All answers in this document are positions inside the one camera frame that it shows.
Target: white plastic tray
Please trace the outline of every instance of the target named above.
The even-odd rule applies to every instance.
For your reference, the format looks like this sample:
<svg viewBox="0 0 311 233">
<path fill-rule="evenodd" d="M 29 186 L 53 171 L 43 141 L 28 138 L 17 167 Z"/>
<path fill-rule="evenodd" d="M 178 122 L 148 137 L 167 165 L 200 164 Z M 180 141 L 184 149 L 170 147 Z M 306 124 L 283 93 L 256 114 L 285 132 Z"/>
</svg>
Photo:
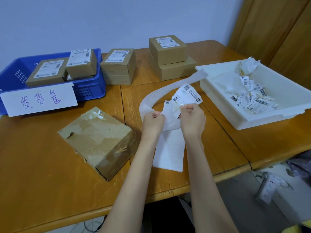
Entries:
<svg viewBox="0 0 311 233">
<path fill-rule="evenodd" d="M 282 109 L 257 115 L 248 114 L 239 109 L 228 94 L 211 80 L 222 73 L 235 71 L 241 61 L 196 66 L 196 70 L 203 69 L 208 74 L 208 77 L 200 81 L 200 87 L 235 129 L 241 130 L 290 119 L 311 108 L 310 90 L 259 64 L 250 78 L 264 85 L 266 94 L 273 97 L 274 102 L 278 103 Z"/>
</svg>

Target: forearm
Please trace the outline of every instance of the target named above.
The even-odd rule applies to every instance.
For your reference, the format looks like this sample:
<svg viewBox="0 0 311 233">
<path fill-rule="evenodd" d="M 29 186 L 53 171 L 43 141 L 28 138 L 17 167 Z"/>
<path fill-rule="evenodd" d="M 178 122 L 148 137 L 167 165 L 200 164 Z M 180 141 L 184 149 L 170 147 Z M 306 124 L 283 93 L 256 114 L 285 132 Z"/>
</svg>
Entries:
<svg viewBox="0 0 311 233">
<path fill-rule="evenodd" d="M 140 232 L 156 141 L 140 142 L 124 184 L 101 232 Z"/>
<path fill-rule="evenodd" d="M 196 232 L 238 232 L 218 192 L 200 139 L 185 138 Z"/>
</svg>

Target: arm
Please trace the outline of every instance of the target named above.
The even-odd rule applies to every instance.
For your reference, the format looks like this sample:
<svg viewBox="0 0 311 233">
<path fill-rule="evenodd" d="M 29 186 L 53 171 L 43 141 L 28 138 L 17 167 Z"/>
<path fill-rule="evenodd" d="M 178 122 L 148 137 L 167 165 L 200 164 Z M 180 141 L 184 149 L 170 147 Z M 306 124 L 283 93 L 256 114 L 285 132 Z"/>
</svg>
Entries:
<svg viewBox="0 0 311 233">
<path fill-rule="evenodd" d="M 164 115 L 151 112 L 142 124 L 142 139 L 119 195 L 105 220 L 104 232 L 140 232 L 153 154 L 163 130 Z"/>
<path fill-rule="evenodd" d="M 218 192 L 206 160 L 201 134 L 205 115 L 197 104 L 181 107 L 181 130 L 186 142 L 192 212 L 196 232 L 238 232 Z"/>
</svg>

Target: handwritten sign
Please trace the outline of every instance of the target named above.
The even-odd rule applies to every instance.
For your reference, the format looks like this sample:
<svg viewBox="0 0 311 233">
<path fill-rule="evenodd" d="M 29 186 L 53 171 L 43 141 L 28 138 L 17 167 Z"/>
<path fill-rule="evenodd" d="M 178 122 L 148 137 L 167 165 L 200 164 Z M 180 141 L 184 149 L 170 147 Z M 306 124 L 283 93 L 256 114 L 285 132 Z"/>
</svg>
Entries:
<svg viewBox="0 0 311 233">
<path fill-rule="evenodd" d="M 73 83 L 30 88 L 0 94 L 9 117 L 78 105 Z"/>
</svg>

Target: white wall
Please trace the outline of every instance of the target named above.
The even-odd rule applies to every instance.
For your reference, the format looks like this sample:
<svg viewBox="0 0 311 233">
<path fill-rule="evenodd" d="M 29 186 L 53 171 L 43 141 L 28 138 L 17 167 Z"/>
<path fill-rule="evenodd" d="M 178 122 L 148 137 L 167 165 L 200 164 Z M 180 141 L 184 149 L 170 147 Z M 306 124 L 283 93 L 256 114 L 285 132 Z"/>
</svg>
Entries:
<svg viewBox="0 0 311 233">
<path fill-rule="evenodd" d="M 21 56 L 148 47 L 175 34 L 227 44 L 243 0 L 0 0 L 0 70 Z"/>
</svg>

